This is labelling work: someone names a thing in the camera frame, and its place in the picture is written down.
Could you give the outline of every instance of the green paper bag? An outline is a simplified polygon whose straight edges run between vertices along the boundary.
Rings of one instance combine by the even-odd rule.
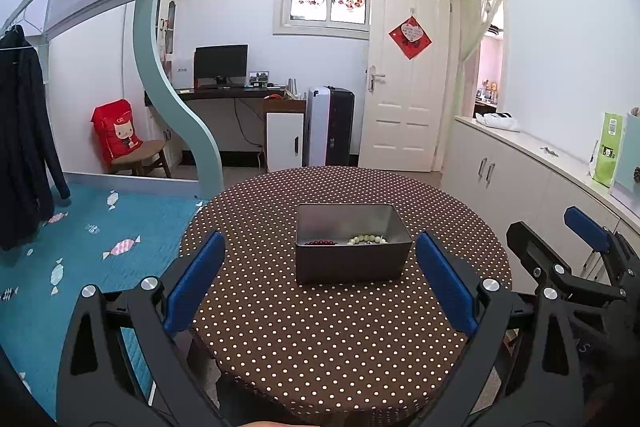
[[[602,126],[602,136],[598,143],[595,162],[595,169],[592,177],[598,183],[606,187],[611,186],[613,172],[616,170],[616,162],[620,153],[620,139],[622,137],[624,117],[619,114],[605,113],[604,124]]]

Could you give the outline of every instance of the door handle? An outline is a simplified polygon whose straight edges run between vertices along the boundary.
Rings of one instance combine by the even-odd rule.
[[[489,170],[486,172],[486,186],[491,185],[491,174],[494,173],[495,163],[489,165]]]
[[[369,71],[370,71],[369,91],[373,92],[373,90],[376,88],[376,79],[377,78],[385,78],[386,74],[384,74],[384,73],[376,73],[376,67],[375,66],[370,67]]]
[[[478,169],[478,179],[482,178],[482,174],[484,173],[484,166],[489,158],[482,158],[480,162],[480,168]]]

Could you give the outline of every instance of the metal bolt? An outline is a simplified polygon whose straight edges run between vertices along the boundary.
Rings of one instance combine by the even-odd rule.
[[[158,286],[158,279],[156,279],[155,277],[146,277],[142,280],[140,286],[142,286],[143,290],[152,290],[153,288]]]
[[[82,288],[82,297],[93,297],[95,294],[95,286],[93,284]]]
[[[558,292],[553,288],[549,288],[548,286],[542,291],[544,296],[549,300],[555,300],[558,298]]]
[[[482,286],[488,292],[497,292],[500,289],[500,283],[495,279],[485,279],[482,281]]]

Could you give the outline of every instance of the curtain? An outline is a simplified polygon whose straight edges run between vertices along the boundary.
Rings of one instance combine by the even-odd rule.
[[[478,50],[502,0],[460,0],[460,58],[452,115],[473,113]]]

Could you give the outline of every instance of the round table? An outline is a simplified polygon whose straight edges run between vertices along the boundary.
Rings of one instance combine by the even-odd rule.
[[[316,425],[345,412],[364,425],[412,415],[446,377],[464,335],[443,315],[414,248],[401,280],[299,286],[300,203],[390,203],[412,237],[430,229],[481,277],[510,288],[500,242],[437,188],[350,167],[293,169],[242,182],[211,200],[186,230],[182,255],[211,229],[226,237],[225,262],[194,318],[221,371]]]

